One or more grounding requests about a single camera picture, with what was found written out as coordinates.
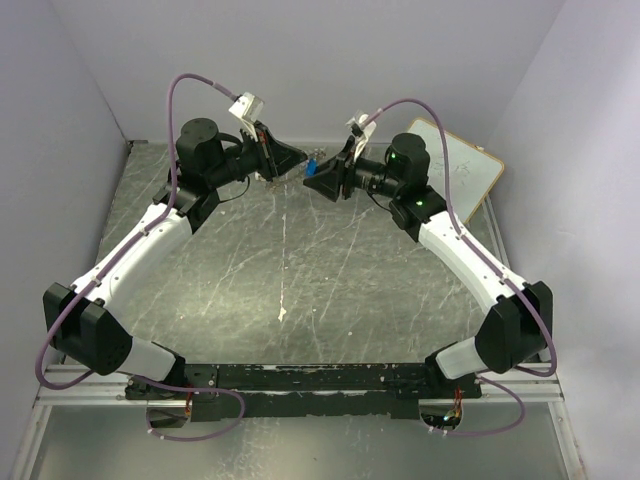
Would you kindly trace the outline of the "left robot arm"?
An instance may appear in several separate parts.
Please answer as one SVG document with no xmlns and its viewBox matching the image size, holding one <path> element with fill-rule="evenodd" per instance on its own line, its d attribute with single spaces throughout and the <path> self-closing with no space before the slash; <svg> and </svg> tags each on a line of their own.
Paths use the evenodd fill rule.
<svg viewBox="0 0 640 480">
<path fill-rule="evenodd" d="M 306 154 L 276 140 L 258 123 L 235 137 L 206 118 L 188 121 L 172 148 L 168 182 L 143 217 L 91 271 L 43 295 L 47 343 L 99 375 L 145 377 L 162 398 L 187 385 L 185 359 L 136 338 L 118 317 L 137 286 L 172 250 L 189 240 L 220 205 L 219 188 L 254 174 L 271 181 L 304 163 Z"/>
</svg>

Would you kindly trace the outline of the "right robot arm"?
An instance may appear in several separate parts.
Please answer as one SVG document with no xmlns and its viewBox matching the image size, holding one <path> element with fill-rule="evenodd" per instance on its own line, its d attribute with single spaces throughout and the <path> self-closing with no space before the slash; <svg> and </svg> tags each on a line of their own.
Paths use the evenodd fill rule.
<svg viewBox="0 0 640 480">
<path fill-rule="evenodd" d="M 360 158 L 354 138 L 303 183 L 323 197 L 347 199 L 360 189 L 388 199 L 398 228 L 434 253 L 466 286 L 485 318 L 471 338 L 429 357 L 426 390 L 443 398 L 459 378 L 484 371 L 505 373 L 551 347 L 553 295 L 542 281 L 513 273 L 464 228 L 446 200 L 428 183 L 430 156 L 413 133 L 396 135 L 382 162 Z"/>
</svg>

